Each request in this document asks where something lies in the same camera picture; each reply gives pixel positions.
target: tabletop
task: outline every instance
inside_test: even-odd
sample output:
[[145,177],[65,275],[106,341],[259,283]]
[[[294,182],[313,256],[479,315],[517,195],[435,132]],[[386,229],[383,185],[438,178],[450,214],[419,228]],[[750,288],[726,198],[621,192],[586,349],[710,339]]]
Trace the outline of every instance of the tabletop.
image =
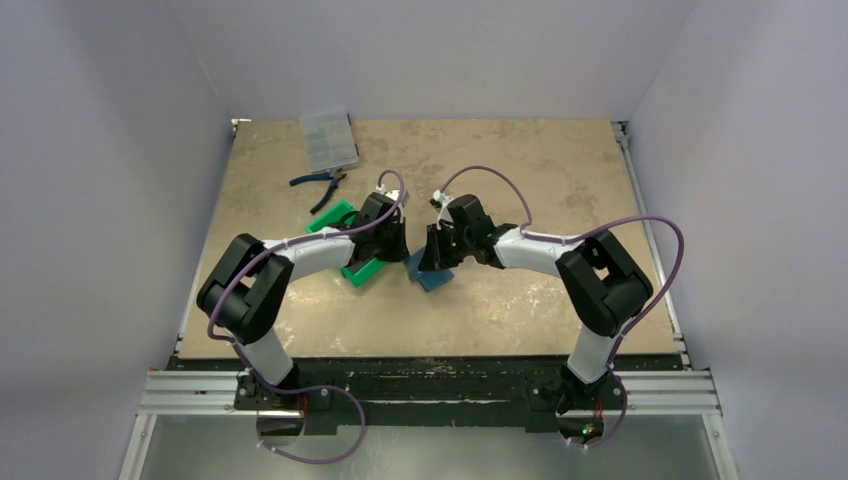
[[[410,193],[405,209],[410,252],[424,246],[426,225],[436,219],[428,203],[433,191],[467,165],[487,165],[510,177],[533,211],[533,231],[579,234],[638,213],[607,120],[362,120],[353,122],[353,136],[359,167],[347,172],[328,206],[345,199],[359,208],[382,170],[399,170]],[[306,173],[296,121],[239,124],[198,282],[240,233],[262,240],[305,233],[314,218],[309,209],[327,188],[327,182],[289,186],[289,180]],[[396,188],[394,179],[386,178],[389,188]],[[448,193],[477,195],[496,225],[525,219],[515,193],[490,173],[467,172]],[[628,224],[614,233],[656,291],[642,226]],[[497,270],[472,258],[453,273],[449,283],[425,293],[409,281],[403,264],[387,264],[359,288],[338,270],[319,272],[289,285],[274,328],[296,357],[567,354],[574,347],[581,323],[559,278]],[[193,302],[187,316],[180,357],[234,356],[226,343],[207,338],[208,318]],[[663,302],[620,350],[674,351]]]

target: gray wall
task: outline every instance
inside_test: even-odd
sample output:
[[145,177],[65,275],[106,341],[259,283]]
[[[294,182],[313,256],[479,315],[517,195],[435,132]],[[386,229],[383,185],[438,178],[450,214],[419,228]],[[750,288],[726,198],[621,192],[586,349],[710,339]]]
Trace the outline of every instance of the gray wall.
[[[633,117],[745,478],[845,478],[848,3],[698,3]],[[660,241],[670,261],[674,243]]]
[[167,3],[0,2],[0,477],[117,476],[228,118]]
[[173,0],[232,113],[629,118],[694,0]]

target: green object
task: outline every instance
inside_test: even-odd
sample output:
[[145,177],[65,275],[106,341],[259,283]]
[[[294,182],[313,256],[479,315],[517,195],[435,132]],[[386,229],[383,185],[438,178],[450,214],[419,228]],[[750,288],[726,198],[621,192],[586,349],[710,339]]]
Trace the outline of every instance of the green object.
[[[316,218],[309,225],[306,226],[306,231],[309,233],[315,233],[318,230],[326,227],[331,223],[338,222],[342,219],[345,214],[355,211],[353,205],[350,204],[347,200],[342,200],[341,202],[333,205],[328,208],[326,212],[324,212],[320,217]],[[353,215],[350,216],[345,223],[350,225],[353,221]],[[386,262],[377,260],[376,258],[372,258],[365,265],[362,265],[358,268],[342,268],[342,275],[345,278],[350,280],[350,283],[353,284],[354,287],[359,287],[363,283],[365,283],[372,275],[377,273],[377,270],[383,268]]]

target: purple cable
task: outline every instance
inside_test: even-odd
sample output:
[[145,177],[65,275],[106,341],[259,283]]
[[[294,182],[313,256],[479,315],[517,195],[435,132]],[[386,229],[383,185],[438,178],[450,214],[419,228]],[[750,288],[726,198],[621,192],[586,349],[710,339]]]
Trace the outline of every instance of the purple cable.
[[[654,221],[657,221],[657,222],[665,223],[666,225],[671,227],[672,230],[674,230],[674,234],[677,235],[677,256],[674,259],[674,265],[671,267],[671,271],[669,272],[668,278],[666,278],[665,283],[663,283],[662,287],[660,287],[660,290],[657,292],[657,294],[654,295],[654,298],[648,303],[647,306],[645,306],[645,308],[642,309],[641,312],[639,312],[638,315],[633,317],[633,319],[630,322],[628,322],[624,327],[622,327],[621,332],[619,333],[618,337],[615,340],[615,343],[613,344],[612,350],[610,350],[610,355],[607,358],[607,364],[612,365],[613,360],[615,358],[615,355],[616,355],[616,353],[618,353],[618,349],[621,346],[621,342],[624,341],[625,335],[627,335],[628,332],[633,330],[633,327],[635,327],[637,323],[639,323],[643,318],[645,318],[645,316],[651,310],[653,310],[653,308],[660,302],[660,300],[662,300],[663,296],[665,296],[666,292],[668,292],[668,289],[671,287],[672,282],[674,282],[674,279],[677,277],[677,272],[680,270],[681,263],[683,263],[683,249],[684,249],[683,231],[680,230],[680,226],[678,226],[672,220],[670,220],[666,217],[659,216],[659,215],[634,215],[632,217],[625,217],[625,218],[621,218],[621,219],[618,219],[618,220],[614,220],[612,222],[601,225],[600,227],[597,227],[593,230],[590,230],[590,231],[588,231],[588,232],[586,232],[582,235],[578,235],[576,237],[571,237],[571,238],[567,238],[567,239],[563,239],[562,237],[551,237],[551,236],[547,236],[547,235],[539,235],[539,234],[532,233],[532,232],[525,232],[524,229],[526,227],[528,227],[531,223],[533,223],[533,214],[530,213],[530,207],[527,205],[527,200],[524,198],[524,195],[521,194],[521,191],[518,189],[518,187],[515,185],[515,183],[512,182],[512,180],[510,180],[509,178],[507,178],[506,175],[495,170],[494,168],[487,167],[487,166],[484,166],[484,165],[472,165],[472,166],[469,166],[469,167],[465,167],[465,168],[459,170],[458,172],[454,173],[453,175],[451,175],[451,177],[448,178],[448,181],[445,182],[444,185],[442,185],[440,192],[444,193],[445,190],[448,188],[448,185],[450,185],[451,182],[453,182],[456,177],[458,177],[460,174],[462,174],[464,172],[467,172],[468,170],[485,170],[487,172],[494,173],[495,175],[501,177],[506,183],[508,183],[510,187],[512,187],[512,190],[515,191],[516,195],[518,195],[518,199],[521,200],[521,204],[524,206],[524,211],[527,212],[527,221],[524,222],[523,224],[521,224],[521,226],[518,227],[518,228],[519,228],[519,231],[521,232],[522,236],[524,238],[529,239],[529,240],[537,240],[537,241],[541,241],[541,242],[559,243],[559,244],[570,245],[570,244],[582,242],[583,240],[585,240],[589,237],[592,237],[594,235],[597,235],[598,233],[607,231],[607,230],[614,228],[614,227],[617,227],[619,225],[624,225],[625,223],[648,221],[648,220],[654,220]],[[624,384],[621,382],[621,379],[615,374],[612,374],[612,375],[615,378],[616,382],[618,382],[618,385],[621,388],[621,392],[622,392],[622,395],[623,395],[623,398],[622,398],[623,408],[621,410],[621,416],[618,417],[618,420],[615,422],[615,424],[612,426],[612,428],[609,430],[609,432],[607,432],[603,437],[601,437],[600,440],[598,440],[597,442],[594,442],[592,445],[590,445],[590,447],[595,447],[597,445],[600,445],[601,443],[605,442],[607,439],[612,437],[612,435],[621,426],[622,422],[624,422],[624,412],[627,410],[627,391],[624,389]]]
[[513,183],[512,180],[510,180],[506,175],[495,170],[492,167],[487,167],[485,165],[471,165],[471,166],[465,167],[463,169],[460,169],[458,172],[451,175],[451,177],[448,179],[447,182],[445,182],[444,185],[442,185],[442,188],[439,191],[442,192],[442,193],[445,193],[445,190],[447,190],[448,186],[451,184],[451,182],[454,181],[454,179],[456,177],[460,176],[461,174],[463,174],[463,173],[465,173],[469,170],[483,170],[483,171],[486,171],[486,172],[489,172],[489,173],[494,173],[495,175],[501,177],[501,179],[503,181],[505,181],[510,187],[512,187],[512,191],[514,191],[515,194],[518,195],[518,199],[521,200],[521,205],[524,206],[524,212],[527,213],[527,221],[522,223],[521,226],[518,227],[520,229],[520,231],[524,232],[524,228],[527,227],[528,225],[530,225],[531,223],[533,223],[533,214],[530,213],[530,206],[527,205],[527,200],[524,198],[524,195],[521,194],[521,190],[519,190],[518,187],[515,186],[515,183]]
[[549,236],[546,236],[546,235],[538,235],[538,234],[530,233],[530,232],[524,233],[524,238],[528,238],[530,240],[538,240],[538,241],[541,241],[541,242],[548,242],[548,243],[565,243],[566,245],[569,245],[569,244],[574,244],[574,243],[577,243],[577,242],[582,242],[583,240],[585,240],[589,237],[592,237],[594,235],[597,235],[597,234],[599,234],[603,231],[609,230],[609,229],[617,227],[619,225],[624,225],[625,223],[632,223],[632,222],[639,222],[639,221],[646,221],[646,220],[654,220],[654,221],[657,221],[657,222],[665,223],[666,225],[671,227],[672,230],[674,230],[674,234],[677,235],[677,256],[674,259],[674,265],[671,267],[671,271],[668,274],[668,278],[666,278],[665,283],[663,283],[662,287],[660,287],[660,290],[657,292],[657,294],[654,295],[654,298],[651,299],[651,301],[648,303],[648,305],[646,305],[645,308],[643,308],[642,311],[639,312],[638,315],[633,317],[633,320],[628,322],[621,329],[621,333],[618,335],[618,338],[616,338],[615,344],[613,344],[613,348],[610,351],[610,356],[607,359],[607,363],[612,363],[612,360],[615,357],[615,354],[618,352],[618,347],[620,347],[621,342],[624,341],[624,336],[627,335],[627,333],[630,332],[630,330],[633,330],[633,327],[635,327],[637,323],[639,323],[643,318],[645,318],[645,315],[647,315],[655,306],[657,306],[658,303],[660,303],[660,300],[662,300],[663,296],[665,296],[666,292],[668,292],[668,289],[671,287],[671,283],[674,282],[674,279],[677,277],[677,272],[680,270],[680,264],[683,263],[683,249],[684,249],[683,231],[680,230],[680,226],[678,226],[672,220],[670,220],[666,217],[661,217],[659,215],[634,215],[632,217],[625,217],[625,218],[620,218],[618,220],[614,220],[612,222],[601,225],[600,227],[595,228],[591,231],[588,231],[588,232],[586,232],[582,235],[578,235],[578,236],[572,237],[572,238],[567,238],[567,239],[564,239],[564,240],[562,238],[558,238],[558,237],[557,238],[549,237]]
[[[296,238],[293,238],[293,239],[291,239],[287,242],[282,242],[279,245],[275,245],[271,248],[267,248],[267,249],[263,250],[262,252],[259,253],[259,255],[253,257],[252,260],[247,262],[247,265],[245,265],[244,268],[242,268],[241,271],[239,271],[236,274],[236,276],[233,278],[233,280],[224,288],[224,291],[221,293],[221,298],[218,299],[218,303],[215,305],[215,308],[212,310],[212,314],[209,315],[209,324],[206,327],[206,334],[209,336],[209,338],[212,338],[214,340],[226,340],[227,342],[233,342],[232,338],[224,336],[224,335],[218,335],[214,332],[215,322],[218,320],[218,315],[220,315],[220,313],[221,313],[221,308],[223,307],[224,302],[233,293],[233,290],[236,288],[236,285],[238,285],[239,282],[241,282],[241,280],[247,275],[247,272],[252,270],[253,267],[255,267],[256,264],[261,262],[263,259],[265,259],[265,257],[271,255],[274,252],[278,252],[278,251],[280,251],[284,248],[288,248],[290,246],[298,245],[298,244],[301,244],[301,243],[304,243],[304,242],[309,242],[309,241],[312,241],[312,240],[318,240],[320,238],[335,238],[335,237],[343,237],[343,236],[353,235],[353,234],[374,228],[379,223],[383,222],[384,220],[386,220],[389,217],[391,217],[392,215],[394,215],[395,211],[400,206],[400,202],[403,199],[404,194],[406,193],[406,184],[404,183],[403,176],[401,176],[400,172],[398,172],[397,170],[394,170],[394,169],[387,169],[387,170],[384,170],[380,174],[380,176],[377,178],[377,184],[378,185],[383,184],[383,177],[387,173],[391,173],[392,175],[397,177],[398,183],[400,183],[400,194],[398,195],[397,200],[395,200],[395,203],[392,204],[391,208],[389,208],[389,210],[386,213],[384,213],[383,215],[381,215],[380,217],[375,219],[373,222],[368,223],[366,225],[363,225],[361,227],[352,228],[350,230],[332,232],[332,233],[328,233],[326,235],[323,234],[323,233],[313,233],[311,235],[304,235],[302,237],[296,237]],[[251,371],[253,372],[256,379],[259,380],[259,382],[262,383],[262,385],[264,385],[269,390],[271,390],[275,393],[283,394],[283,395],[296,395],[296,394],[299,394],[299,393],[312,392],[312,391],[317,391],[317,390],[321,390],[321,389],[332,390],[334,392],[339,392],[339,393],[345,395],[346,397],[348,397],[351,400],[351,402],[353,402],[354,406],[356,406],[356,409],[359,411],[359,418],[360,418],[361,425],[362,425],[362,429],[359,431],[359,436],[356,438],[356,441],[353,443],[353,445],[350,448],[348,448],[347,450],[345,450],[344,452],[342,452],[341,454],[339,454],[335,457],[326,458],[326,459],[304,458],[304,457],[300,457],[300,456],[297,456],[297,455],[293,455],[291,453],[286,453],[282,450],[278,450],[276,447],[272,447],[272,446],[268,445],[263,440],[261,443],[265,448],[267,448],[268,450],[270,450],[273,453],[276,453],[278,455],[282,455],[286,458],[289,458],[291,460],[295,460],[297,462],[308,463],[308,464],[311,464],[311,465],[325,465],[325,464],[328,464],[328,463],[338,462],[339,460],[343,460],[343,459],[349,457],[359,447],[359,445],[362,443],[362,439],[365,437],[365,430],[366,430],[366,427],[365,427],[365,411],[362,409],[362,405],[359,403],[359,401],[356,399],[356,397],[354,397],[350,392],[346,391],[343,388],[339,388],[339,387],[336,387],[336,386],[333,386],[333,385],[314,385],[314,386],[311,386],[311,387],[296,388],[296,389],[293,389],[293,390],[284,390],[284,389],[281,389],[281,388],[277,388],[276,386],[272,385],[270,382],[265,380],[257,370],[253,369],[253,365],[250,364],[250,361],[244,356],[244,354],[238,348],[238,346],[237,346],[237,344],[235,344],[235,342],[233,342],[233,348],[235,349],[236,355],[238,355],[238,357],[241,359],[242,363],[244,363],[247,368],[251,369]]]

